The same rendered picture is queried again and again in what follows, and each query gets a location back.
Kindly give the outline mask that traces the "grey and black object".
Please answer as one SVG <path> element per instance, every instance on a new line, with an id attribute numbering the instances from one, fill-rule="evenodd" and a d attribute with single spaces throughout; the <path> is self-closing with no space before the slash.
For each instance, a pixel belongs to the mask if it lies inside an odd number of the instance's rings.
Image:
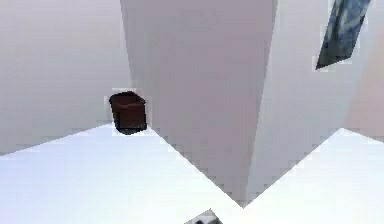
<path id="1" fill-rule="evenodd" d="M 207 210 L 191 220 L 187 221 L 185 224 L 223 224 L 219 217 L 211 210 Z"/>

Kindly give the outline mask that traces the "dark brown bin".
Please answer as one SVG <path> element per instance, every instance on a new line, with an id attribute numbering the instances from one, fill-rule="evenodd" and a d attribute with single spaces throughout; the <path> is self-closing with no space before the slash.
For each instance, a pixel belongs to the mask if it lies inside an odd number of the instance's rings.
<path id="1" fill-rule="evenodd" d="M 147 129 L 146 101 L 133 91 L 113 94 L 109 98 L 115 128 L 131 135 Z"/>

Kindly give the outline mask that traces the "blue framed wall picture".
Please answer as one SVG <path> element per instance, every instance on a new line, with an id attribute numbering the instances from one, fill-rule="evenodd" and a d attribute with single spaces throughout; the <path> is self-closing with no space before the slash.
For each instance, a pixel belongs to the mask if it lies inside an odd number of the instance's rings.
<path id="1" fill-rule="evenodd" d="M 335 0 L 315 69 L 349 59 L 371 0 Z"/>

